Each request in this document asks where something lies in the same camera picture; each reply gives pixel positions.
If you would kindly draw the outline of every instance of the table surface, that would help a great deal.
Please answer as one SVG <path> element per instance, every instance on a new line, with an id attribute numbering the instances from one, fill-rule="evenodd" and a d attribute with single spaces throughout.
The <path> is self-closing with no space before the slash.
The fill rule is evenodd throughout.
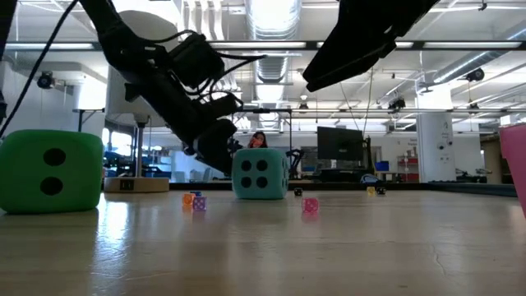
<path id="1" fill-rule="evenodd" d="M 0 294 L 522 295 L 526 219 L 514 198 L 304 192 L 106 195 L 98 210 L 0 214 Z"/>

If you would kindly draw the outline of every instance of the light fixture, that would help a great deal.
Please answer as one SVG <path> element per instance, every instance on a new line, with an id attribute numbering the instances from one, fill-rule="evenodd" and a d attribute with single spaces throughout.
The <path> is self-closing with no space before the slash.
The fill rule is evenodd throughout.
<path id="1" fill-rule="evenodd" d="M 254 53 L 241 53 L 241 55 L 243 57 L 254 57 L 257 54 L 254 54 Z M 298 58 L 298 57 L 302 57 L 303 56 L 302 53 L 265 53 L 265 55 L 267 57 L 272 57 L 272 58 L 289 58 L 289 57 Z"/>
<path id="2" fill-rule="evenodd" d="M 426 42 L 425 49 L 516 49 L 522 42 L 517 41 L 498 41 L 498 42 Z"/>
<path id="3" fill-rule="evenodd" d="M 405 42 L 405 41 L 396 41 L 396 47 L 399 49 L 410 49 L 414 45 L 414 42 Z M 323 42 L 316 43 L 317 48 L 321 48 L 323 46 Z"/>
<path id="4" fill-rule="evenodd" d="M 214 49 L 304 49 L 307 44 L 297 41 L 239 41 L 239 42 L 210 42 Z"/>
<path id="5" fill-rule="evenodd" d="M 42 50 L 45 43 L 7 43 L 6 50 Z M 58 43 L 51 44 L 50 50 L 93 50 L 91 43 Z"/>

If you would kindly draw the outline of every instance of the purple die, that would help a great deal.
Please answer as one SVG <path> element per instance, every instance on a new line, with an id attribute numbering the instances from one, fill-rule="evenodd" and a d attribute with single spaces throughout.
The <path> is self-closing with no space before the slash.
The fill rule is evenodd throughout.
<path id="1" fill-rule="evenodd" d="M 320 203 L 316 198 L 303 198 L 302 200 L 303 213 L 316 213 L 319 207 Z"/>
<path id="2" fill-rule="evenodd" d="M 194 210 L 206 210 L 206 197 L 194 197 Z"/>

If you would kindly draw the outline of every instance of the person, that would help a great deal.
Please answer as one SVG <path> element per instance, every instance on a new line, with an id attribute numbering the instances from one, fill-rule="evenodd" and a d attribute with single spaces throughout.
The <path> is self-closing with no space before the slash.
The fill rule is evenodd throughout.
<path id="1" fill-rule="evenodd" d="M 264 132 L 256 132 L 248 143 L 248 148 L 268 148 Z"/>

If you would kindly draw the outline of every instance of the black monitor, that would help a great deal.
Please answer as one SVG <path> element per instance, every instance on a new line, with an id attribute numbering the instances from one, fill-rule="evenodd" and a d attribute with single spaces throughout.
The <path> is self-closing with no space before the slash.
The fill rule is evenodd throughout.
<path id="1" fill-rule="evenodd" d="M 318 127 L 318 159 L 363 161 L 363 133 L 344 128 Z"/>

